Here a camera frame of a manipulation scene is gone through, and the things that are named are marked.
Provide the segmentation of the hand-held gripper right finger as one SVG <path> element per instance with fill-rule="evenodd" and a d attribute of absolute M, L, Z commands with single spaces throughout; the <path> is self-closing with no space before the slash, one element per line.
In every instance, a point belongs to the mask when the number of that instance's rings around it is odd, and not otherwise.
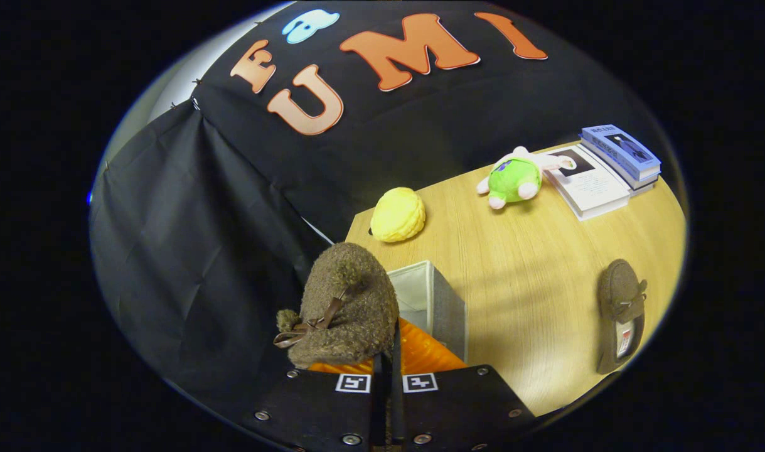
<path fill-rule="evenodd" d="M 465 366 L 406 320 L 397 338 L 392 438 L 403 451 L 505 451 L 537 425 L 494 367 Z"/>

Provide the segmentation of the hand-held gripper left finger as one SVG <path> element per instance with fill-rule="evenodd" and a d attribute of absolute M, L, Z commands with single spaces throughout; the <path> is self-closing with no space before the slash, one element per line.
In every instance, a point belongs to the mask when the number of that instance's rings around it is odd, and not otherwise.
<path fill-rule="evenodd" d="M 261 381 L 240 424 L 284 451 L 373 451 L 385 444 L 390 361 L 370 374 L 288 369 Z"/>

